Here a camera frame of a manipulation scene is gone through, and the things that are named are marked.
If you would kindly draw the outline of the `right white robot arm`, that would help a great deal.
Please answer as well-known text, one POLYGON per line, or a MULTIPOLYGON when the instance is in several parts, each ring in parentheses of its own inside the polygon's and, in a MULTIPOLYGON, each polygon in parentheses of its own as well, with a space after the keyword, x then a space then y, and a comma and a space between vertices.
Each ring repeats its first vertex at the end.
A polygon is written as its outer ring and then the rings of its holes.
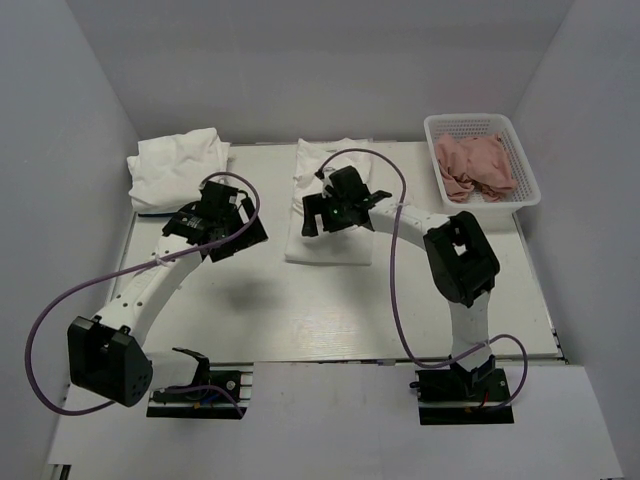
POLYGON ((303 197, 301 234, 317 237, 360 227, 423 249, 435 287, 449 305, 452 388, 463 398, 477 397, 495 369, 488 305, 500 265, 475 216, 403 206, 389 192, 370 191, 351 166, 315 176, 322 190, 303 197))

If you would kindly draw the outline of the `white printed t shirt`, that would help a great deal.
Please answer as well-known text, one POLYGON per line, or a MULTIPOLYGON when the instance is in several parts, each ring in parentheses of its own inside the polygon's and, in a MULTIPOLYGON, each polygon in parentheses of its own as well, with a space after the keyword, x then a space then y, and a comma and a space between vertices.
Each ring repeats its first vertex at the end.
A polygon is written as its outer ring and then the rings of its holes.
POLYGON ((310 143, 300 139, 296 149, 293 194, 285 261, 307 265, 369 266, 372 263, 373 234, 366 229, 349 227, 337 233, 304 237, 303 198, 319 193, 322 182, 315 172, 329 157, 345 149, 368 148, 369 139, 342 139, 335 142, 310 143))

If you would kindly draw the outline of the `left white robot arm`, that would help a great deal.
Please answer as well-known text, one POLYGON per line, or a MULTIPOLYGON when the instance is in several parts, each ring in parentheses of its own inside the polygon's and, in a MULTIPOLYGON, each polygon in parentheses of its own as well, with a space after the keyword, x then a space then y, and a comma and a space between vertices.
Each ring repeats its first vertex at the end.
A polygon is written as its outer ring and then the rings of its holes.
POLYGON ((211 387, 208 358, 174 347, 144 348, 158 315, 183 281, 204 261, 218 262, 267 240, 256 195, 206 181, 199 200, 180 208, 163 227, 148 265, 90 318, 67 330, 73 385, 120 405, 136 405, 149 391, 199 399, 211 387))

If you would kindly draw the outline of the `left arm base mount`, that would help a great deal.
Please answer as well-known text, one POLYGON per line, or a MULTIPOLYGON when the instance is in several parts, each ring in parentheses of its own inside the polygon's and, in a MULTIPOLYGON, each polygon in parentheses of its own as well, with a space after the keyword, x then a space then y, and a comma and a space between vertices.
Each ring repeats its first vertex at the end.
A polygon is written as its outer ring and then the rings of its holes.
POLYGON ((252 364, 212 364, 205 376, 207 388, 150 394, 146 416, 163 419, 241 420, 251 399, 252 364))

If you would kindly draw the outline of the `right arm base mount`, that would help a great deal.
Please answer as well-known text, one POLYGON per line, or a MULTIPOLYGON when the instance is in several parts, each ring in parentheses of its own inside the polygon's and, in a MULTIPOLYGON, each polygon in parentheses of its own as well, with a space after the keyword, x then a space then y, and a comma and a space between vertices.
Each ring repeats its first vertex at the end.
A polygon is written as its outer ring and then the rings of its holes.
POLYGON ((508 425, 514 423, 511 406, 497 409, 510 397, 505 371, 495 369, 473 390, 451 370, 418 370, 409 383, 417 397, 422 426, 508 425))

